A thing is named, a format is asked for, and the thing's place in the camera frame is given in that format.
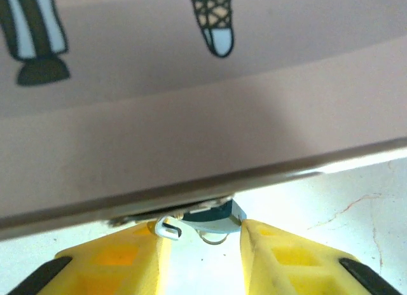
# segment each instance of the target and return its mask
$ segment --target cartoon leg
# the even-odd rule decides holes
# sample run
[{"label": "cartoon leg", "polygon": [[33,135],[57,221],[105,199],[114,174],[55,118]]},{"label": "cartoon leg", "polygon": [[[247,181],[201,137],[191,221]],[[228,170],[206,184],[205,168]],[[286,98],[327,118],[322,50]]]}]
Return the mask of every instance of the cartoon leg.
[{"label": "cartoon leg", "polygon": [[54,0],[0,0],[0,22],[11,56],[24,63],[17,84],[34,86],[69,78],[58,58],[67,41]]},{"label": "cartoon leg", "polygon": [[231,0],[191,0],[198,26],[210,52],[227,57],[234,44]]}]

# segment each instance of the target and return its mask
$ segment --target white surface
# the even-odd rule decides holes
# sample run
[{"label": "white surface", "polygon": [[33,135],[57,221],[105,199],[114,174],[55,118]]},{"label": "white surface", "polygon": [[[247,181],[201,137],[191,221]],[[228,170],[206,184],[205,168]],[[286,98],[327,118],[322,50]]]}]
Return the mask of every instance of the white surface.
[{"label": "white surface", "polygon": [[[407,160],[238,194],[248,218],[347,251],[407,294]],[[112,232],[101,223],[0,242],[0,294],[59,250]],[[185,228],[168,295],[244,294],[239,234],[217,247]]]},{"label": "white surface", "polygon": [[1,50],[0,215],[406,135],[407,0],[232,4],[225,60],[190,0],[57,0],[60,83],[16,86]]}]

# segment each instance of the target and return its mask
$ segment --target cartoon figure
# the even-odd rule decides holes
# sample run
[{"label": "cartoon figure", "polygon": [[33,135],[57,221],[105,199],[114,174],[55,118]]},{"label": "cartoon figure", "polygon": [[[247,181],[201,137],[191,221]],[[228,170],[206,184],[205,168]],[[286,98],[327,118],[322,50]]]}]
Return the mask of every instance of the cartoon figure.
[{"label": "cartoon figure", "polygon": [[227,57],[234,44],[231,0],[191,0],[195,18],[210,52]]},{"label": "cartoon figure", "polygon": [[0,23],[10,55],[24,63],[18,85],[69,78],[67,66],[58,58],[68,47],[54,0],[0,0]]}]

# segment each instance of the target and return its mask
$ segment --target yellow plastic part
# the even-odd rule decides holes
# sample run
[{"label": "yellow plastic part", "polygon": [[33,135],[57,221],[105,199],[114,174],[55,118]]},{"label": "yellow plastic part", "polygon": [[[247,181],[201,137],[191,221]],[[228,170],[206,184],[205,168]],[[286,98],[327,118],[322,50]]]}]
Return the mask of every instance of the yellow plastic part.
[{"label": "yellow plastic part", "polygon": [[72,261],[40,295],[155,295],[163,294],[170,240],[142,223],[59,252]]},{"label": "yellow plastic part", "polygon": [[242,223],[247,295],[370,295],[338,262],[354,256],[254,220]]}]

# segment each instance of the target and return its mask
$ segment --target cartoon illustration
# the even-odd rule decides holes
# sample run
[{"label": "cartoon illustration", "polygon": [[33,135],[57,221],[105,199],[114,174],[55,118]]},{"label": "cartoon illustration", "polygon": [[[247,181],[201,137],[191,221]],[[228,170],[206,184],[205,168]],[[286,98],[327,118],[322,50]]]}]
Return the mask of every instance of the cartoon illustration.
[{"label": "cartoon illustration", "polygon": [[234,44],[231,0],[191,0],[195,18],[210,52],[227,57]]},{"label": "cartoon illustration", "polygon": [[68,47],[54,0],[0,0],[0,23],[10,55],[24,63],[18,85],[69,78],[67,66],[58,58]]}]

